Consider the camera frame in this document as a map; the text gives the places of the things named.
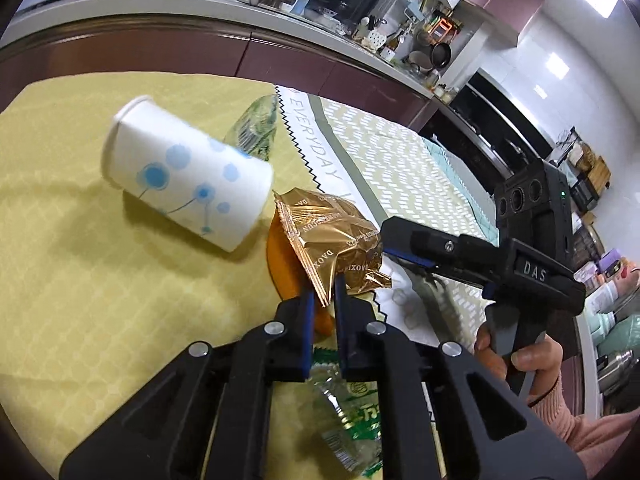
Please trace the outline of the pink sleeve right forearm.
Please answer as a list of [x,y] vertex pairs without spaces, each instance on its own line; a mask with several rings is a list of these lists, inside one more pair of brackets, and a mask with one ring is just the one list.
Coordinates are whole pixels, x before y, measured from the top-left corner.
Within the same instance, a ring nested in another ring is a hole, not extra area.
[[580,458],[587,478],[612,472],[622,459],[622,450],[633,451],[639,425],[639,410],[589,420],[574,416],[565,404],[561,378],[540,399],[529,405],[532,411]]

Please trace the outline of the person's right hand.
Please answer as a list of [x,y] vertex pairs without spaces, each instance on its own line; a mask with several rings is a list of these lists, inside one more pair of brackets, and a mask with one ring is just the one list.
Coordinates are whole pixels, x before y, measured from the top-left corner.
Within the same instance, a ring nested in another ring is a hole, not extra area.
[[[503,358],[491,349],[491,336],[488,325],[483,323],[476,333],[474,356],[500,380],[506,379],[508,366]],[[520,372],[534,374],[533,385],[527,398],[533,404],[549,393],[560,377],[563,349],[561,345],[549,337],[525,347],[511,356],[511,364]]]

